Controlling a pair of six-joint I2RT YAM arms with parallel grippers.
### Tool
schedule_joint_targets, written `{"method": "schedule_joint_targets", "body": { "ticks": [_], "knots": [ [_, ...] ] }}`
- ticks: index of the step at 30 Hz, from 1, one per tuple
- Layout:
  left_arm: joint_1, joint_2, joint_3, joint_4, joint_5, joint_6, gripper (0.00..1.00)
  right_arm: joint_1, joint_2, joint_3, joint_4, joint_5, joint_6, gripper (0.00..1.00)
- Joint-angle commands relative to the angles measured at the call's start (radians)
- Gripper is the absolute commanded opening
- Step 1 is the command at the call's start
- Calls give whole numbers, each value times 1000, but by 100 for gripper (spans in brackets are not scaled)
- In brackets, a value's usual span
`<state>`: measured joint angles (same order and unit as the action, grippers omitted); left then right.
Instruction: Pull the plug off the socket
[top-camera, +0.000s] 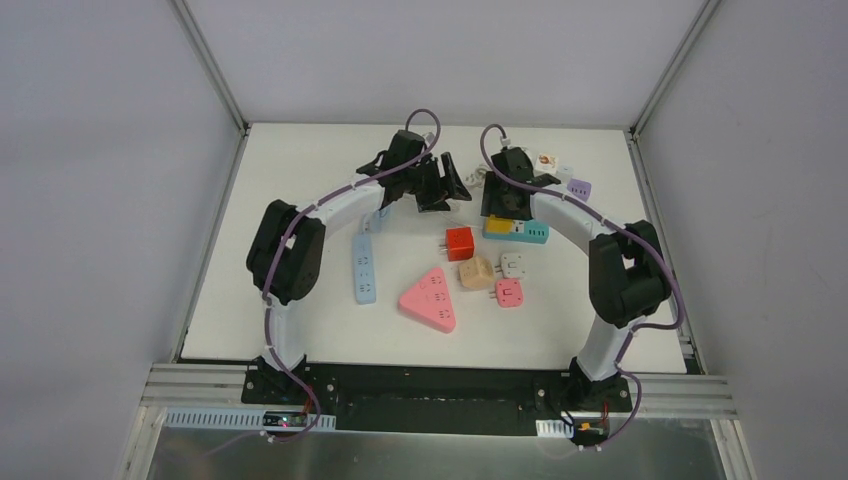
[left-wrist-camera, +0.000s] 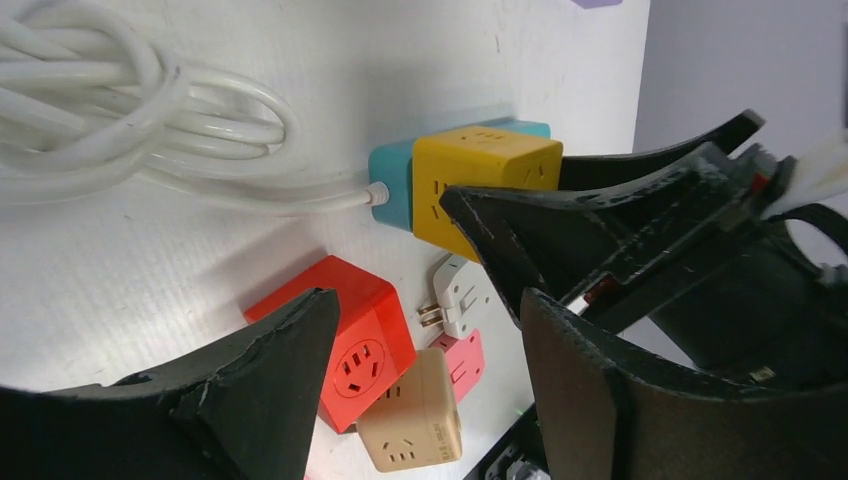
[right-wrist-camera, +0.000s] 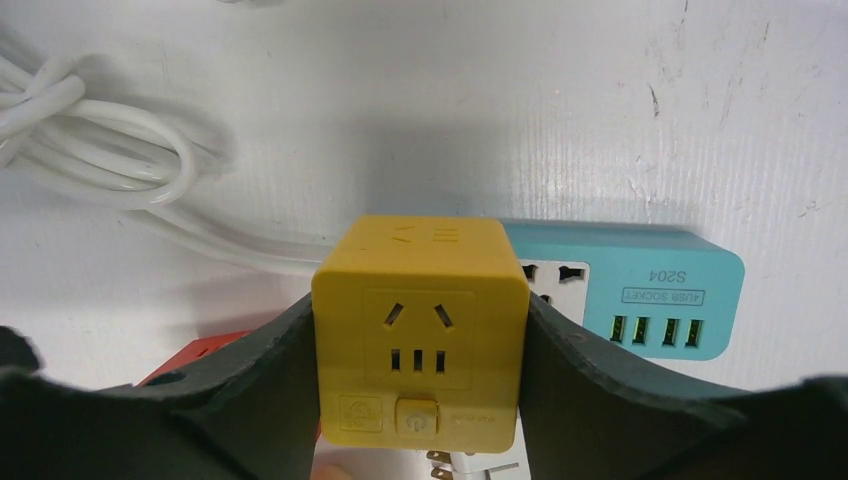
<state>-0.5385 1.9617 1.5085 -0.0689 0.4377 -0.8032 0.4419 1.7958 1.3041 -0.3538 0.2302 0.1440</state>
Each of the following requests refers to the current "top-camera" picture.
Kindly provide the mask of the pink power strip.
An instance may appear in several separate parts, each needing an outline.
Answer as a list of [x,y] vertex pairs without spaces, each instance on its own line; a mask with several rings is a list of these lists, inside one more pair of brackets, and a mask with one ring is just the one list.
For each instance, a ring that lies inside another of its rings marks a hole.
[[441,267],[432,268],[407,289],[398,300],[398,308],[413,320],[441,333],[449,334],[456,328],[455,310]]

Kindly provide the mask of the teal power strip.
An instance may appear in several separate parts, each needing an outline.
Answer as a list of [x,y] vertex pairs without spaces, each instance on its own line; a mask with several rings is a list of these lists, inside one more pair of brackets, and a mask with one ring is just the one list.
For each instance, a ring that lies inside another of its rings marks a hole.
[[550,235],[550,228],[547,224],[542,222],[538,222],[536,220],[513,220],[514,226],[512,232],[508,236],[502,237],[486,237],[483,234],[484,226],[482,229],[482,236],[486,239],[490,240],[499,240],[499,241],[511,241],[511,242],[520,242],[520,243],[529,243],[529,244],[537,244],[543,245],[548,241]]

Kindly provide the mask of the white plug adapter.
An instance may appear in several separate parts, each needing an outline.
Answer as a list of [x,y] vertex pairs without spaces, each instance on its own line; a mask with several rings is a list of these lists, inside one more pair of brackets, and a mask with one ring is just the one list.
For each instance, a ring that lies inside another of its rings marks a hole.
[[496,273],[508,279],[525,279],[527,271],[524,258],[518,252],[505,252],[500,255],[499,262],[495,265]]

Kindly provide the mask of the yellow cube socket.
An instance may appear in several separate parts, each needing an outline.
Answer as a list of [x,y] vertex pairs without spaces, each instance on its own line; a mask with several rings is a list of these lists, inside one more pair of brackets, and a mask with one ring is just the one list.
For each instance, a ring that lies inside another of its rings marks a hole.
[[503,219],[496,216],[490,216],[486,219],[483,234],[488,237],[508,236],[514,226],[514,221],[511,219]]

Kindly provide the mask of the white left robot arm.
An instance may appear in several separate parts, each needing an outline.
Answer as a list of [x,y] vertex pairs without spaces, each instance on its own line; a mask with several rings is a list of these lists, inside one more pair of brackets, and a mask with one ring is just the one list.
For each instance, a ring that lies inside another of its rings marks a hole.
[[406,195],[415,199],[421,213],[446,211],[451,200],[470,200],[452,155],[434,155],[435,143],[401,129],[348,184],[303,207],[281,199],[266,207],[246,267],[264,307],[265,346],[259,358],[273,369],[266,389],[279,403],[293,404],[304,394],[305,378],[295,368],[305,356],[285,344],[291,337],[287,317],[290,307],[316,285],[326,239]]

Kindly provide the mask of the purple power strip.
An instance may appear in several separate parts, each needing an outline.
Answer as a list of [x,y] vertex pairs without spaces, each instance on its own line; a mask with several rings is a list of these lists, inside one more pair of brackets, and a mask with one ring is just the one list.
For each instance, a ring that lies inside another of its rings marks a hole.
[[592,193],[592,184],[578,178],[572,178],[567,183],[568,191],[582,202],[587,202]]

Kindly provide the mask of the pink plug adapter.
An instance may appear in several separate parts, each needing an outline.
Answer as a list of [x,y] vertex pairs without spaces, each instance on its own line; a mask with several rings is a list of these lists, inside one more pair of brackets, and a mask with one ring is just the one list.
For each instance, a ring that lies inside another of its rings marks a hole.
[[517,308],[525,300],[521,281],[516,278],[496,280],[492,295],[500,308]]

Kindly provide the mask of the red cube socket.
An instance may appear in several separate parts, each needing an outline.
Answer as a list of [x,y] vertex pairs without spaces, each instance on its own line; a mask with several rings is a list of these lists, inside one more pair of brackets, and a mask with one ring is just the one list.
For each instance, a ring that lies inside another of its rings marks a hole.
[[444,233],[441,250],[450,262],[471,259],[475,254],[474,235],[471,227],[448,228]]

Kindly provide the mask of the beige cube socket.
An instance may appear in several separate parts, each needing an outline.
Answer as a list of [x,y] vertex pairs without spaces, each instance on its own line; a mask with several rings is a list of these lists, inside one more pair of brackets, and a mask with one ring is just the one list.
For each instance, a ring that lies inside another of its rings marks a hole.
[[485,257],[475,255],[458,266],[461,285],[469,290],[488,289],[495,283],[492,263]]

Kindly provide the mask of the white cube socket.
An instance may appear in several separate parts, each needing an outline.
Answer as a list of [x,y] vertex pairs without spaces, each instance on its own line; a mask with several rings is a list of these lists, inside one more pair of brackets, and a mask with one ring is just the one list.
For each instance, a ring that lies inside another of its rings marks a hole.
[[556,176],[559,171],[559,157],[546,153],[531,153],[529,155],[533,174],[535,176]]

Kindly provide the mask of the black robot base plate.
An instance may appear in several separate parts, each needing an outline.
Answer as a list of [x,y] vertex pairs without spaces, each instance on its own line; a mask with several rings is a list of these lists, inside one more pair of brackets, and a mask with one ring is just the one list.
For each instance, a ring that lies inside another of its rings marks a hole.
[[530,436],[543,420],[628,415],[634,393],[614,375],[593,385],[567,370],[378,366],[302,361],[287,376],[248,364],[245,404],[301,406],[338,430]]

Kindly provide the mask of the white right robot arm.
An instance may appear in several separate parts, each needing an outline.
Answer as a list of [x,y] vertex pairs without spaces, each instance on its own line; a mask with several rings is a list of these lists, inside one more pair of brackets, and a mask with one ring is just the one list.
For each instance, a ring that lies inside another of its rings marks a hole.
[[491,169],[484,188],[487,212],[539,220],[588,257],[595,318],[583,348],[571,360],[566,388],[573,405],[593,409],[620,378],[618,366],[633,329],[672,294],[656,228],[646,220],[617,224],[556,178],[534,176],[519,147],[504,147],[484,160]]

